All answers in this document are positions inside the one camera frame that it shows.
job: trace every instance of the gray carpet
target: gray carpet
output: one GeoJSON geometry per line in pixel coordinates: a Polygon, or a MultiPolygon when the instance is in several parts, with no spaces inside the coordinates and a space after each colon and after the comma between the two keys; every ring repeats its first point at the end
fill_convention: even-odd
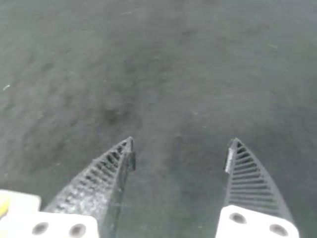
{"type": "Polygon", "coordinates": [[[0,0],[0,187],[47,204],[131,135],[118,237],[210,238],[239,137],[313,237],[316,25],[315,0],[0,0]]]}

